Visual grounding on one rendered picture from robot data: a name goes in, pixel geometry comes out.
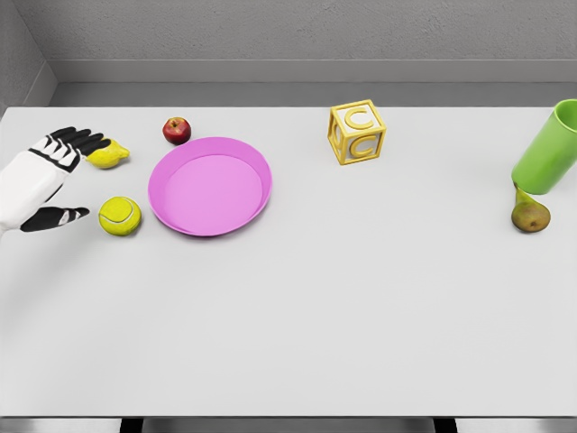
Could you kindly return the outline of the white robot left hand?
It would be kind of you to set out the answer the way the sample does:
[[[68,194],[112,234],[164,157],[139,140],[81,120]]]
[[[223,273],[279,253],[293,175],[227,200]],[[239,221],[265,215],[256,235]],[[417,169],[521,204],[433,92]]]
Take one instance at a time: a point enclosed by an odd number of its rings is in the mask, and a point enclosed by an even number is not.
[[[58,228],[89,214],[85,207],[47,207],[66,178],[92,153],[111,141],[73,126],[45,135],[0,170],[0,238]]]

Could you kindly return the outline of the yellow lemon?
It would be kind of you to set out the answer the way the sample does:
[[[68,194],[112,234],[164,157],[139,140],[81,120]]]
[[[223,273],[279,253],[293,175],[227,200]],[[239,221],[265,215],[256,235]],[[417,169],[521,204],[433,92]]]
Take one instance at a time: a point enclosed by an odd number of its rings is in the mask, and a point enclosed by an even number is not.
[[[98,169],[111,169],[130,156],[130,151],[111,139],[103,149],[96,150],[86,157],[86,161]]]

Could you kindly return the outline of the pink round plate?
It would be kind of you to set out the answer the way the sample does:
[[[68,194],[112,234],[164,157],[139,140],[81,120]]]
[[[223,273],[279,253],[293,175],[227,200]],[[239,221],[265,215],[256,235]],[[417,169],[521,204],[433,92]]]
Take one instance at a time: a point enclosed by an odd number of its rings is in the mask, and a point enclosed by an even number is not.
[[[148,200],[167,227],[186,235],[224,235],[249,224],[266,207],[272,173],[248,143],[205,137],[181,144],[154,167]]]

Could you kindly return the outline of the yellow-green tennis ball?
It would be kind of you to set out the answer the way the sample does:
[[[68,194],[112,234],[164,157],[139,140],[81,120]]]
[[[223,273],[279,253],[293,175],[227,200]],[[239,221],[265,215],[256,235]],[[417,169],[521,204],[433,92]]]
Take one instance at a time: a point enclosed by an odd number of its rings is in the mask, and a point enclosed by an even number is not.
[[[142,221],[138,204],[128,197],[108,199],[98,212],[100,226],[110,235],[126,236],[134,232]]]

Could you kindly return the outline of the red apple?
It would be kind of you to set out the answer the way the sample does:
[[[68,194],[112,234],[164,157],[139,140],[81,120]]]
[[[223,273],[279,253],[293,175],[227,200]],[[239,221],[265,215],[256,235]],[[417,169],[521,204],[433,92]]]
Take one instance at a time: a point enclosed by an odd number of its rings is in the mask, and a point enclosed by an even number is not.
[[[181,145],[190,140],[192,127],[183,117],[171,117],[162,127],[165,139],[173,145]]]

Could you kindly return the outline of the yellow letter C block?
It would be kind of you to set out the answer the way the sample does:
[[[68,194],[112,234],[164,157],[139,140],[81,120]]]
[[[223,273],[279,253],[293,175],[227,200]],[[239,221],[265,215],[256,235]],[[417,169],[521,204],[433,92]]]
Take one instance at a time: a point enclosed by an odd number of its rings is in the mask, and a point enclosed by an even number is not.
[[[369,99],[330,108],[327,139],[340,165],[378,158],[386,132]]]

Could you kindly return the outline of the brown-green pear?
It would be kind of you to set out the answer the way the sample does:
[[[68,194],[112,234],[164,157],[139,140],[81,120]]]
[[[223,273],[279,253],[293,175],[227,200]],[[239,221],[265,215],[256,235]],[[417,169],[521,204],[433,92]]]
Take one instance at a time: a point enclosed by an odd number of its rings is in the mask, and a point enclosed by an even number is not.
[[[546,229],[551,222],[549,209],[531,198],[517,184],[515,206],[511,212],[511,221],[520,231],[525,233],[536,233]]]

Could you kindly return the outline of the green cup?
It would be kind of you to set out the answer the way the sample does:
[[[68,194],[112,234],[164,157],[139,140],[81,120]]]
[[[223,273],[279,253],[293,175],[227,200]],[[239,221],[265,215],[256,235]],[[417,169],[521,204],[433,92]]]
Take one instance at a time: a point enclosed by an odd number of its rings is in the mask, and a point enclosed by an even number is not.
[[[557,103],[511,173],[529,194],[548,193],[577,162],[577,99]]]

